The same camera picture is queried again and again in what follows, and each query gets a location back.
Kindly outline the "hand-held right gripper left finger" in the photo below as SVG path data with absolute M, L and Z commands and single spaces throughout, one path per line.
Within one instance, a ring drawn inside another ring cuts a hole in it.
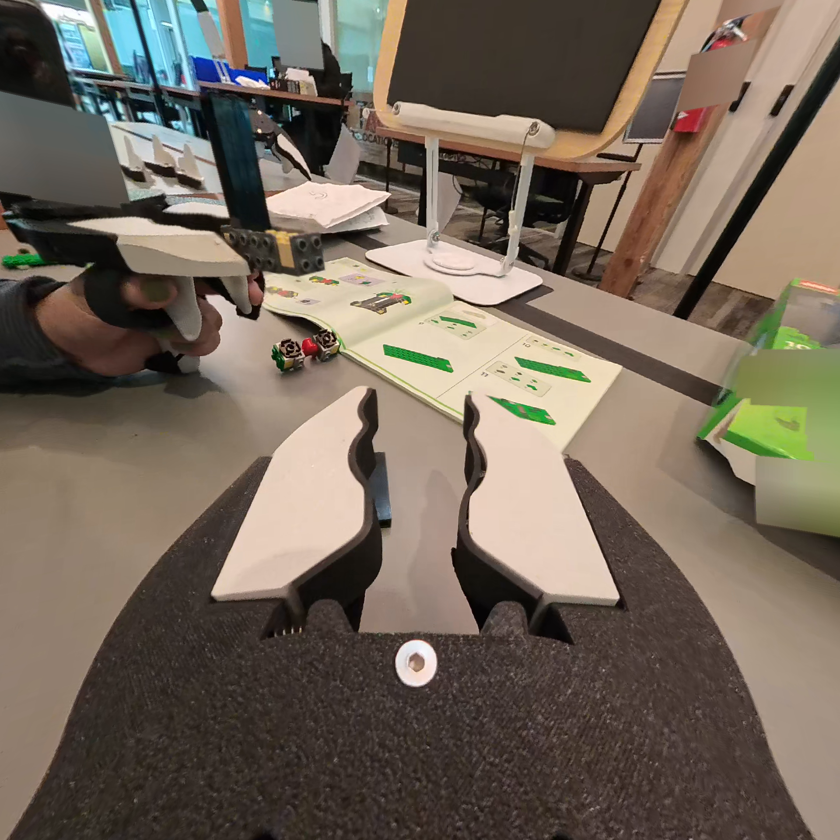
M 320 601 L 339 604 L 358 632 L 382 567 L 371 479 L 379 426 L 375 389 L 357 386 L 275 450 L 212 588 L 214 602 L 275 601 L 283 631 Z

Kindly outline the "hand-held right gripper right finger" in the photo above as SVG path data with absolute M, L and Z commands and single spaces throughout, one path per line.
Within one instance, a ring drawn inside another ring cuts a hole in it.
M 479 629 L 518 604 L 530 634 L 568 634 L 566 606 L 618 608 L 620 591 L 565 458 L 537 423 L 474 392 L 452 561 Z

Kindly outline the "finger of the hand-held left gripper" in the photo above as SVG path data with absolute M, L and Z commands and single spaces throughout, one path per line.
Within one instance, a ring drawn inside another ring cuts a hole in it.
M 247 277 L 248 262 L 216 233 L 158 224 L 143 217 L 106 217 L 71 222 L 81 231 L 106 235 L 135 274 L 171 277 Z
M 203 216 L 221 220 L 229 220 L 230 215 L 224 202 L 209 201 L 204 198 L 189 196 L 172 196 L 164 213 L 178 216 Z

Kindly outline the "black and tan brick assembly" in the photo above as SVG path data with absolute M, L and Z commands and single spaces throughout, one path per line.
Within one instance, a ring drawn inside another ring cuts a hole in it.
M 200 101 L 229 215 L 229 223 L 220 228 L 223 240 L 252 272 L 300 276 L 323 271 L 319 234 L 270 221 L 245 101 L 214 92 L 203 93 Z

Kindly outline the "black tile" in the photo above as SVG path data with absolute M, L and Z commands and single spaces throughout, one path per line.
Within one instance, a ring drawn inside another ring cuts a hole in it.
M 392 525 L 392 502 L 388 480 L 385 453 L 376 451 L 370 483 L 376 517 L 381 529 L 388 529 Z

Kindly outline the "grey desk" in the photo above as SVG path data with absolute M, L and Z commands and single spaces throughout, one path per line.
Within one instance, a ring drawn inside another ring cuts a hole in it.
M 547 275 L 506 317 L 624 369 L 569 446 L 720 627 L 815 838 L 838 838 L 838 543 L 753 521 L 751 490 L 695 440 L 738 339 Z M 452 570 L 460 425 L 345 359 L 281 377 L 295 334 L 225 301 L 201 375 L 2 394 L 2 838 L 60 743 L 103 639 L 154 562 L 252 462 L 357 385 L 379 395 L 393 526 L 364 631 L 474 634 Z

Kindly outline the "person's left hand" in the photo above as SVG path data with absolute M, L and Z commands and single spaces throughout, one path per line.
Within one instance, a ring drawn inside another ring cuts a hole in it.
M 161 340 L 174 354 L 200 358 L 214 352 L 221 341 L 223 317 L 207 300 L 213 291 L 196 281 L 196 303 L 202 313 L 202 329 L 193 342 L 179 338 L 176 329 L 160 334 L 123 329 L 100 320 L 85 299 L 85 271 L 49 294 L 35 306 L 35 320 L 47 339 L 81 369 L 104 376 L 131 375 L 143 371 L 153 355 L 163 351 Z M 120 293 L 129 309 L 157 311 L 179 296 L 173 277 L 122 276 Z

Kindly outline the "spare black and white gripper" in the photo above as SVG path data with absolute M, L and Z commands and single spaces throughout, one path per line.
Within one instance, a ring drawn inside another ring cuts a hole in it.
M 312 173 L 308 163 L 287 132 L 258 108 L 250 108 L 248 117 L 255 141 L 262 144 L 280 163 L 283 172 L 290 174 L 296 171 L 311 181 Z

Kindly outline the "folded white paper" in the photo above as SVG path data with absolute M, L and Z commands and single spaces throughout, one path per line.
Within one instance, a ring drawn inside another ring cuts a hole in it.
M 388 225 L 384 204 L 389 197 L 361 184 L 306 182 L 268 197 L 266 206 L 277 228 L 331 235 Z

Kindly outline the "small red green brick assembly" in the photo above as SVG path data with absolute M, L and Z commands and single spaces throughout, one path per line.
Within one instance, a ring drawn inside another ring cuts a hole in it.
M 302 370 L 307 361 L 330 361 L 341 349 L 342 344 L 337 334 L 330 329 L 322 329 L 301 341 L 283 339 L 274 343 L 270 358 L 280 373 L 287 374 Z

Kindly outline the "green cardboard box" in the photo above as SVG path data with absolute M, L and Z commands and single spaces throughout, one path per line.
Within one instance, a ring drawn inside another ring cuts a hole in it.
M 728 369 L 697 434 L 736 477 L 756 483 L 759 458 L 817 461 L 817 414 L 838 414 L 838 289 L 793 279 Z

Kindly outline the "wood framed black screen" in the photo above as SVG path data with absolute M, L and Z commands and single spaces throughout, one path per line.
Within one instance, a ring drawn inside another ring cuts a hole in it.
M 686 6 L 390 2 L 374 108 L 392 130 L 583 160 L 624 132 Z

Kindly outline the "black pole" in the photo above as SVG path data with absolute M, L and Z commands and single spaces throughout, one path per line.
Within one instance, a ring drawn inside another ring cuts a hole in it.
M 836 41 L 722 229 L 718 240 L 679 300 L 673 313 L 675 318 L 687 320 L 695 310 L 795 148 L 812 125 L 817 113 L 833 92 L 838 78 L 839 41 Z

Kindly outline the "wooden post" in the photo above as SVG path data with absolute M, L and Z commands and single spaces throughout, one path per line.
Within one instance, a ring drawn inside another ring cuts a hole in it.
M 698 131 L 669 131 L 652 163 L 617 247 L 598 285 L 600 291 L 629 298 L 647 271 L 729 103 L 704 109 Z

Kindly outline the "framed wall board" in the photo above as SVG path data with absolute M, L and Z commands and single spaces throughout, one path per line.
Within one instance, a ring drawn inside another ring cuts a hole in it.
M 686 70 L 653 75 L 623 134 L 624 144 L 662 144 L 677 114 Z

